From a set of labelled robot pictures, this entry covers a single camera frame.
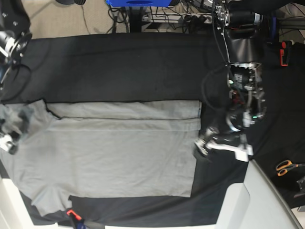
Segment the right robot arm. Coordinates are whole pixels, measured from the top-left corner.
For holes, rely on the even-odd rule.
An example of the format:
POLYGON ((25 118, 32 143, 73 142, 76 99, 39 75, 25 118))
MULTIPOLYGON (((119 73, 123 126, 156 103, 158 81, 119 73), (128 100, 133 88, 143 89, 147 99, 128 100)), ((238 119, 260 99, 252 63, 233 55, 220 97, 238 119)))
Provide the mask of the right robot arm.
POLYGON ((9 87, 5 85, 10 73, 27 66, 21 59, 27 49, 32 33, 30 19, 20 0, 0 2, 0 148, 11 155, 16 154, 21 139, 27 134, 31 111, 28 108, 9 109, 4 104, 16 99, 26 88, 30 77, 11 98, 5 99, 9 87))

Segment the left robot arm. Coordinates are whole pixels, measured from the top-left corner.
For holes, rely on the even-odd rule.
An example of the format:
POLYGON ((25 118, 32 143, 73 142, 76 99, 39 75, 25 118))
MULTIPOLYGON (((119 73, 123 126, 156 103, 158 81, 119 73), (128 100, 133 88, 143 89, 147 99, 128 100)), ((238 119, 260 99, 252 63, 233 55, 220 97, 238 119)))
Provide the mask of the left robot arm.
POLYGON ((262 83, 264 42, 260 35, 265 15, 286 5, 285 0, 214 0, 211 5, 213 36, 223 63, 204 77, 201 90, 205 104, 217 117, 195 140, 194 157, 209 161, 213 151, 234 153, 247 162, 253 155, 246 131, 266 114, 262 83), (225 73, 229 103, 216 106, 207 95, 207 81, 225 73))

